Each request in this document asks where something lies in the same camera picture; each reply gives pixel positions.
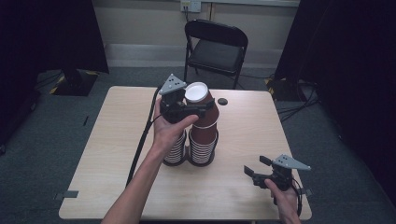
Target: gray carpet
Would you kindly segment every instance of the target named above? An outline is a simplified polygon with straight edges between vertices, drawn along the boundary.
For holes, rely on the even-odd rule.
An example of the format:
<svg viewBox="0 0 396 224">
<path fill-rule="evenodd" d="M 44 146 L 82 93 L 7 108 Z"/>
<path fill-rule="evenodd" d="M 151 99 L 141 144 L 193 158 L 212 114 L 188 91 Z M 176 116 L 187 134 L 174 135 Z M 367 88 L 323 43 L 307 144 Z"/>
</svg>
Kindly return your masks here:
<svg viewBox="0 0 396 224">
<path fill-rule="evenodd" d="M 39 80 L 56 73 L 42 74 Z M 0 157 L 0 223 L 99 223 L 60 219 L 62 202 L 53 198 L 67 190 L 108 89 L 158 86 L 171 73 L 182 78 L 183 68 L 110 68 L 110 74 L 99 76 L 87 97 L 50 95 L 54 82 L 41 87 L 35 111 Z M 244 69 L 243 75 L 253 77 L 240 77 L 238 89 L 266 91 L 263 78 L 273 73 L 274 69 Z M 228 77 L 189 74 L 190 82 L 197 80 L 210 89 L 233 85 Z M 276 107 L 301 104 L 276 102 Z M 293 157 L 313 168 L 300 172 L 304 186 L 314 192 L 308 198 L 313 216 L 305 223 L 396 223 L 388 198 L 364 163 L 339 140 L 334 121 L 321 105 L 305 108 L 282 124 Z"/>
</svg>

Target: electrical outlet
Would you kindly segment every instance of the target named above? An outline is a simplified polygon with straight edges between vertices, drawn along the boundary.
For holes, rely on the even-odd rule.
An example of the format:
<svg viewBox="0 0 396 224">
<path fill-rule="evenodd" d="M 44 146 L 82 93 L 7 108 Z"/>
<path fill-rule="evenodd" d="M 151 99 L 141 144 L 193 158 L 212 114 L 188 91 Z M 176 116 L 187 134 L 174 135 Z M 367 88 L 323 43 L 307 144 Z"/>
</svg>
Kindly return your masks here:
<svg viewBox="0 0 396 224">
<path fill-rule="evenodd" d="M 201 1 L 180 1 L 180 11 L 201 12 Z"/>
<path fill-rule="evenodd" d="M 180 1 L 180 11 L 184 12 L 186 8 L 191 11 L 191 1 Z"/>
</svg>

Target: metal bracket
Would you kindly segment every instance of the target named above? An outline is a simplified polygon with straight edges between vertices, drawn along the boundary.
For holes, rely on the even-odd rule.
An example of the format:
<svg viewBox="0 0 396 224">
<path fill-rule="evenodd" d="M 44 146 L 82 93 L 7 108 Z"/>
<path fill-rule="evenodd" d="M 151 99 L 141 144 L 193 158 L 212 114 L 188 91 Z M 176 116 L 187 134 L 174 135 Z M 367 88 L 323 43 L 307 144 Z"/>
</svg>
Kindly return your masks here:
<svg viewBox="0 0 396 224">
<path fill-rule="evenodd" d="M 77 198 L 78 196 L 78 190 L 68 190 L 63 193 L 57 193 L 55 197 L 53 197 L 53 200 L 61 201 L 64 198 Z"/>
<path fill-rule="evenodd" d="M 310 166 L 307 166 L 302 162 L 299 162 L 294 158 L 283 154 L 277 157 L 276 159 L 274 159 L 273 164 L 289 169 L 306 170 L 306 171 L 311 170 Z"/>
<path fill-rule="evenodd" d="M 173 74 L 166 79 L 163 87 L 160 89 L 160 95 L 167 94 L 172 91 L 177 91 L 183 89 L 187 86 L 187 83 L 180 80 L 178 77 L 175 77 Z"/>
</svg>

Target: black curtain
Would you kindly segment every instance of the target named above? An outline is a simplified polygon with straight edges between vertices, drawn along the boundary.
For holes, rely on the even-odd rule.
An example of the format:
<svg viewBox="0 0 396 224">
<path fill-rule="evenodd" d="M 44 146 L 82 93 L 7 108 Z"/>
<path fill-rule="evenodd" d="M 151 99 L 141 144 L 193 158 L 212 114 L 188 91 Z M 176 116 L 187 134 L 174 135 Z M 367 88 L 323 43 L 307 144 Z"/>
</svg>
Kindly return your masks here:
<svg viewBox="0 0 396 224">
<path fill-rule="evenodd" d="M 322 2 L 301 1 L 276 78 L 318 84 L 343 140 L 396 204 L 396 2 Z"/>
<path fill-rule="evenodd" d="M 37 75 L 65 66 L 108 73 L 92 1 L 0 1 L 0 143 Z"/>
</svg>

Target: person's left hand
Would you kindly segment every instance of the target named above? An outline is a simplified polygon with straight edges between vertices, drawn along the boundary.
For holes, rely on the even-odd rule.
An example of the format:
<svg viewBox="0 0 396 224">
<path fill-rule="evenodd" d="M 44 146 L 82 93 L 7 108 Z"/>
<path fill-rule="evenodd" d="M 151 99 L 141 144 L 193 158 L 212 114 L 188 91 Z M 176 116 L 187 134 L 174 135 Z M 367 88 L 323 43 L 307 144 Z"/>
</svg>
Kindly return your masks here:
<svg viewBox="0 0 396 224">
<path fill-rule="evenodd" d="M 271 179 L 265 179 L 264 183 L 271 190 L 271 197 L 276 197 L 276 205 L 282 223 L 301 223 L 297 215 L 296 192 L 292 188 L 285 191 L 280 190 Z"/>
<path fill-rule="evenodd" d="M 157 118 L 161 115 L 160 113 L 160 102 L 161 99 L 157 99 L 155 103 L 154 110 L 154 118 Z M 169 154 L 172 147 L 175 145 L 177 139 L 180 137 L 182 132 L 192 125 L 196 120 L 198 120 L 198 116 L 189 115 L 184 118 L 182 121 L 171 124 L 162 116 L 157 118 L 154 121 L 154 142 L 153 145 L 157 145 L 160 148 L 164 148 L 165 156 Z"/>
</svg>

